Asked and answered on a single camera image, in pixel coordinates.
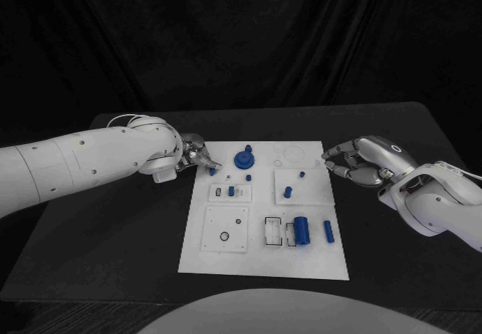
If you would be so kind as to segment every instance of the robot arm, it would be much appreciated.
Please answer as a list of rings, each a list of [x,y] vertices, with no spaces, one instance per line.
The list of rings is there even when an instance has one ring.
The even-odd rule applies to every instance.
[[[322,158],[341,154],[351,168],[326,161],[328,169],[362,186],[391,181],[378,199],[417,232],[432,237],[449,230],[482,252],[482,189],[463,176],[469,173],[442,161],[419,166],[407,152],[378,136],[338,145]]]
[[[209,158],[202,137],[179,135],[163,119],[149,116],[126,127],[0,148],[0,218],[137,171],[162,183],[195,165],[222,167]]]

